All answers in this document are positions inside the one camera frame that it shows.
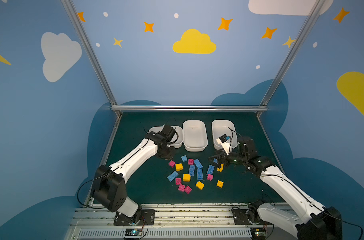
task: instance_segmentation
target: toy brick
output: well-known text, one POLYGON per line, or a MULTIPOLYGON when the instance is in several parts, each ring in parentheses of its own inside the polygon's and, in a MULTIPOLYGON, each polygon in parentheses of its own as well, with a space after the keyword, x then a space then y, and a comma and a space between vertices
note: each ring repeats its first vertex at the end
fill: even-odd
POLYGON ((172 174, 170 174, 167 179, 171 182, 172 180, 174 180, 176 177, 178 176, 178 173, 176 171, 174 171, 172 174))
POLYGON ((183 170, 183 165, 182 165, 182 163, 178 163, 178 164, 176 164, 176 165, 175 165, 175 170, 177 170, 177 171, 181 171, 181 170, 183 170))
POLYGON ((185 185, 180 184, 179 187, 178 187, 178 190, 181 191, 181 192, 185 191, 185 185))
POLYGON ((214 168, 215 167, 213 165, 209 165, 206 175, 209 175, 209 174, 213 175, 214 168))
POLYGON ((190 168, 189 168, 189 174, 194 177, 194 171, 195 171, 195 166, 194 165, 190 165, 190 168))
POLYGON ((169 162, 169 166, 170 166, 170 167, 174 167, 174 166, 175 166, 175 161, 170 160, 170 162, 169 162))
POLYGON ((200 190, 202 190, 203 189, 203 187, 205 186, 203 183, 201 183, 200 181, 198 181, 197 182, 197 184, 196 184, 196 186, 200 189, 200 190))
POLYGON ((198 159, 195 159, 194 160, 194 164, 197 166, 197 168, 202 168, 203 167, 202 164, 199 162, 198 159))
POLYGON ((220 187, 220 188, 222 188, 222 187, 223 187, 223 181, 219 181, 219 180, 218 180, 218 182, 217 182, 217 186, 218 186, 218 187, 220 187))
POLYGON ((222 170, 223 170, 223 163, 221 163, 221 168, 217 168, 217 171, 222 172, 222 170))
POLYGON ((184 174, 183 175, 183 181, 184 182, 189 182, 191 180, 191 176, 189 174, 184 174))
POLYGON ((197 178, 198 178, 198 180, 203 180, 204 179, 202 168, 197 169, 197 178))
POLYGON ((187 194, 189 194, 189 193, 191 192, 191 187, 186 186, 186 187, 185 187, 185 192, 186 192, 187 194))

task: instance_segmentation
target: dark green table surface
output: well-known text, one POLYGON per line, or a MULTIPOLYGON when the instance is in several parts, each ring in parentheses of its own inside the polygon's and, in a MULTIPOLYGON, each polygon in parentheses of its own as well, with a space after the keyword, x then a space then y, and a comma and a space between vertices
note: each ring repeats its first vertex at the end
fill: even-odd
MULTIPOLYGON (((203 165, 204 183, 203 190, 198 189, 197 172, 190 182, 182 182, 192 188, 188 195, 178 191, 178 185, 175 181, 170 182, 167 179, 175 167, 171 168, 169 161, 157 157, 149 158, 135 173, 130 177, 126 184, 127 195, 139 204, 151 203, 225 203, 225 202, 253 202, 260 199, 265 193, 271 197, 274 202, 283 202, 280 196, 275 193, 267 184, 262 182, 258 177, 245 171, 244 166, 230 165, 222 172, 214 170, 212 181, 206 180, 206 172, 209 162, 207 158, 215 154, 213 146, 213 137, 211 122, 216 119, 226 119, 234 123, 236 131, 242 136, 249 136, 254 139, 257 151, 261 156, 269 157, 277 163, 263 130, 252 112, 245 113, 226 113, 226 112, 125 112, 119 123, 117 134, 114 138, 112 148, 107 160, 107 166, 117 162, 135 148, 145 136, 151 127, 168 125, 177 125, 182 127, 186 120, 201 120, 206 125, 208 146, 202 152, 188 152, 184 145, 176 149, 174 161, 181 163, 181 156, 187 158, 199 159, 203 165), (223 188, 217 187, 217 181, 224 182, 223 188)), ((187 161, 183 163, 184 169, 179 171, 179 176, 188 174, 189 165, 187 161)))

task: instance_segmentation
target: painted cloud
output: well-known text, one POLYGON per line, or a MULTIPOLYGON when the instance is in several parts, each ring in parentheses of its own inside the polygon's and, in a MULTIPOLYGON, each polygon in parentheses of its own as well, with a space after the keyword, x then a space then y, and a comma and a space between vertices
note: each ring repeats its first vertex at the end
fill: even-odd
MULTIPOLYGON (((279 14, 307 16, 316 0, 250 0, 249 10, 256 14, 279 14)), ((323 14, 331 6, 333 0, 326 0, 320 10, 323 14)))
POLYGON ((41 49, 46 59, 42 70, 45 78, 52 83, 58 81, 82 55, 81 45, 64 33, 44 33, 41 49))

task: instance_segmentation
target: black cable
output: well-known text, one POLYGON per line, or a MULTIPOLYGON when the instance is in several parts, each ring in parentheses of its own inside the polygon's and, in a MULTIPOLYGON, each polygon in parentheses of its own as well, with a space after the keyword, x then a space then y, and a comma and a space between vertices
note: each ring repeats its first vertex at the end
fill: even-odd
POLYGON ((342 219, 339 219, 339 218, 337 218, 337 217, 334 217, 334 216, 332 216, 332 215, 330 215, 330 214, 328 214, 328 213, 326 213, 325 211, 323 211, 323 210, 321 210, 321 209, 319 209, 317 206, 315 206, 311 201, 309 201, 309 199, 307 199, 302 193, 301 193, 301 191, 299 191, 291 182, 289 182, 289 181, 287 181, 286 179, 284 179, 283 177, 281 177, 281 176, 278 176, 278 175, 274 175, 274 174, 269 174, 269 175, 264 175, 264 176, 261 176, 260 175, 260 177, 267 177, 267 176, 276 176, 276 177, 279 177, 279 178, 281 178, 281 179, 283 179, 283 180, 285 180, 286 182, 288 182, 288 183, 290 183, 291 184, 291 186, 293 186, 293 188, 295 188, 295 190, 297 190, 303 197, 304 197, 304 199, 306 199, 309 203, 311 203, 316 209, 318 209, 319 211, 321 211, 321 212, 323 212, 324 214, 326 214, 326 215, 328 215, 328 216, 330 216, 330 217, 332 217, 332 218, 335 218, 335 219, 337 219, 337 220, 339 220, 339 221, 342 221, 342 222, 344 222, 344 223, 347 223, 347 224, 350 224, 350 225, 352 225, 352 226, 356 226, 356 227, 359 227, 360 228, 360 237, 358 238, 358 240, 360 240, 361 238, 362 238, 362 236, 363 236, 363 228, 361 227, 361 226, 359 226, 359 225, 357 225, 357 224, 354 224, 354 223, 349 223, 349 222, 346 222, 346 221, 344 221, 344 220, 342 220, 342 219))

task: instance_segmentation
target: white container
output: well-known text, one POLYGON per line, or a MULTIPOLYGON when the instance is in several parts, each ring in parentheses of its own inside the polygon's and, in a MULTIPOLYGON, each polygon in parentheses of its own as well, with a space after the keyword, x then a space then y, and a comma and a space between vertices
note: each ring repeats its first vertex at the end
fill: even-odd
MULTIPOLYGON (((175 148, 180 148, 182 146, 183 143, 183 129, 180 126, 171 126, 172 128, 175 128, 175 131, 178 133, 178 140, 173 143, 170 144, 170 146, 174 146, 175 148)), ((149 132, 153 131, 153 132, 160 132, 162 131, 163 127, 152 127, 151 129, 149 129, 149 132)), ((174 134, 174 137, 171 139, 171 142, 174 142, 177 139, 177 135, 174 134)))
POLYGON ((205 123, 199 120, 187 120, 183 123, 185 149, 189 152, 201 152, 208 145, 205 123))
POLYGON ((231 140, 231 146, 233 149, 238 146, 237 134, 235 132, 232 132, 229 128, 236 131, 233 122, 229 120, 214 120, 211 123, 211 129, 213 132, 213 143, 216 150, 222 148, 222 145, 217 143, 217 138, 219 138, 223 134, 226 134, 229 137, 233 136, 231 140))

